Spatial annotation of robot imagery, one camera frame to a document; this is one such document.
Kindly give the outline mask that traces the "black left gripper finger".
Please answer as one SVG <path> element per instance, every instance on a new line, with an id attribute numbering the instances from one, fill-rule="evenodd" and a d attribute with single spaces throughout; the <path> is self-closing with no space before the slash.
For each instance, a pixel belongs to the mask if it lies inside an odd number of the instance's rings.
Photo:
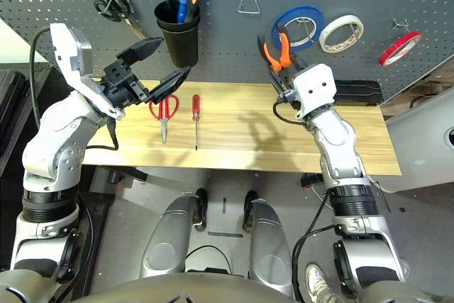
<path id="1" fill-rule="evenodd" d="M 143 61 L 150 57 L 162 44 L 162 37 L 146 38 L 134 43 L 124 51 L 119 53 L 116 58 L 123 65 L 131 66 L 136 62 Z"/>
<path id="2" fill-rule="evenodd" d="M 191 67 L 184 67 L 175 70 L 164 77 L 159 85 L 150 91 L 151 102 L 158 104 L 163 99 L 176 92 L 189 76 L 191 69 Z"/>

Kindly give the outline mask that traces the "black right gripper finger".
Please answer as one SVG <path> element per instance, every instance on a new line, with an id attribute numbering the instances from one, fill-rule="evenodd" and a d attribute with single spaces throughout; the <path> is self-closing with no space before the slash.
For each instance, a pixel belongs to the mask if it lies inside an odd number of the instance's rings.
<path id="1" fill-rule="evenodd" d="M 290 53 L 289 56 L 296 72 L 300 72 L 307 68 L 307 64 L 296 53 Z"/>
<path id="2" fill-rule="evenodd" d="M 270 75 L 271 84 L 275 88 L 275 90 L 286 90 L 286 87 L 283 85 L 278 73 L 275 72 L 271 67 L 268 67 L 267 69 Z"/>

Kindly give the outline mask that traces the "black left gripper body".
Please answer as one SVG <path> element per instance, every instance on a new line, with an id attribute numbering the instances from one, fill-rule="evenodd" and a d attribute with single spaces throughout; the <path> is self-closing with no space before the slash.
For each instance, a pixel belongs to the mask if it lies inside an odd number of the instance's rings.
<path id="1" fill-rule="evenodd" d="M 115 108 L 126 108 L 132 104 L 148 103 L 151 95 L 131 68 L 121 60 L 104 68 L 104 76 L 99 82 L 105 97 Z"/>

